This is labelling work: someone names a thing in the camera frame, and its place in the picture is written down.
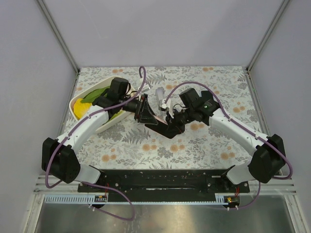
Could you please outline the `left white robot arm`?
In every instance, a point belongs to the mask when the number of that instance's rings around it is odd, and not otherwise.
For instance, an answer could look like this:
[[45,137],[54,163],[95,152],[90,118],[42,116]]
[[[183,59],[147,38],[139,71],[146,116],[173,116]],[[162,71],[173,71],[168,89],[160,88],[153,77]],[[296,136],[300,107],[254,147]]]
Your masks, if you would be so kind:
[[49,184],[50,175],[65,183],[77,181],[95,184],[101,172],[92,166],[80,164],[77,153],[100,127],[138,100],[146,88],[145,79],[142,79],[137,91],[132,91],[127,79],[115,77],[107,87],[87,94],[81,100],[81,103],[89,104],[86,113],[71,129],[56,139],[47,138],[43,142],[42,169],[45,171],[46,187],[53,187]]

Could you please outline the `phone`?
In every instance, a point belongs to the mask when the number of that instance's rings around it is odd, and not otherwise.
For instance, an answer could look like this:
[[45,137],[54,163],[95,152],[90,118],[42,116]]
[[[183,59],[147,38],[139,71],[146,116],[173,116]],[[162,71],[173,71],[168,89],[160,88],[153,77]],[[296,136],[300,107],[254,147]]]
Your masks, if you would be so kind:
[[159,116],[155,116],[155,119],[157,120],[157,122],[159,124],[164,124],[164,125],[168,125],[168,123],[166,122],[166,120],[164,120],[163,118],[159,117]]

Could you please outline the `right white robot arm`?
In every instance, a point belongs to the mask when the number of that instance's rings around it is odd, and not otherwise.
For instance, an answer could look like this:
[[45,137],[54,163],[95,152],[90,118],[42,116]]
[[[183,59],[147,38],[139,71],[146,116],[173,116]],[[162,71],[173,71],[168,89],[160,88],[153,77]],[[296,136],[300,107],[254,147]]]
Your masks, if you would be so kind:
[[194,88],[189,88],[179,96],[185,106],[182,111],[171,107],[164,99],[164,92],[157,88],[155,96],[159,109],[167,112],[165,120],[157,119],[156,125],[146,127],[156,133],[172,139],[185,131],[185,125],[193,121],[202,122],[228,135],[251,155],[252,159],[242,165],[230,167],[225,175],[233,184],[257,180],[268,183],[275,179],[278,171],[285,165],[284,144],[280,136],[268,136],[255,131],[231,117],[220,108],[209,91],[199,95]]

